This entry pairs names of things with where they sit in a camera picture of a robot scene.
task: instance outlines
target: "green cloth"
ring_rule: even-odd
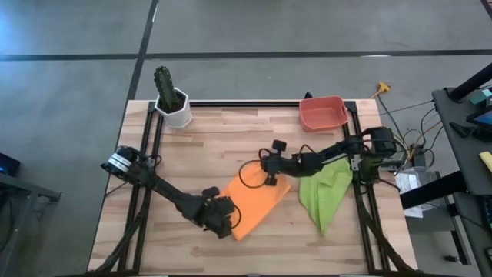
[[[323,235],[351,182],[352,171],[346,158],[325,165],[310,177],[301,178],[299,200]]]

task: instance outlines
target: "wooden table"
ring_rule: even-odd
[[[376,102],[356,100],[361,129],[381,126]],[[139,148],[148,101],[130,101],[119,145]],[[305,133],[297,108],[192,108],[193,122],[182,131],[163,128],[158,174],[184,192],[200,194],[210,186],[224,188],[239,166],[270,148],[274,139],[288,143],[287,153],[303,144],[323,149],[344,138],[340,129]],[[384,176],[393,181],[392,175]],[[121,184],[111,177],[108,190]],[[241,242],[203,232],[157,193],[152,193],[141,274],[321,275],[367,272],[361,231],[350,187],[334,221],[322,236],[298,201],[298,180],[264,221]],[[384,234],[405,262],[417,268],[400,197],[384,183],[374,186]],[[123,234],[131,185],[106,198],[89,269],[97,268]],[[371,240],[378,262],[375,239]],[[133,256],[131,247],[129,256]]]

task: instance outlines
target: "orange cloth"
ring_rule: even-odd
[[[241,171],[241,177],[249,186],[260,185],[267,173],[261,170],[260,163],[246,165]],[[263,185],[257,189],[246,187],[236,175],[221,195],[231,197],[234,204],[241,210],[241,222],[232,229],[234,237],[240,241],[280,202],[289,191],[289,185],[285,175],[277,175],[277,185]],[[236,225],[239,220],[239,212],[231,214],[231,223]]]

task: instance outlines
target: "gray floor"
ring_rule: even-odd
[[[0,0],[0,55],[137,54],[150,6],[151,0]],[[161,0],[148,52],[489,49],[490,27],[478,0]],[[490,58],[147,60],[135,98],[155,98],[151,73],[166,65],[194,99],[299,98],[308,91],[368,98],[386,81],[392,91],[383,100],[393,110],[460,84]],[[64,193],[41,221],[30,221],[14,275],[85,271],[108,179],[99,164],[115,147],[134,68],[135,60],[0,62],[0,152],[22,161],[23,179]],[[420,127],[432,106],[395,112],[401,131]],[[386,115],[382,120],[392,126]],[[456,170],[444,132],[434,152],[433,169]],[[473,265],[440,258],[455,254],[449,233],[409,224],[420,269],[478,275]]]

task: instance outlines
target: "red container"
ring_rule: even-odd
[[[338,96],[303,99],[299,113],[306,132],[331,130],[348,122],[344,100]]]

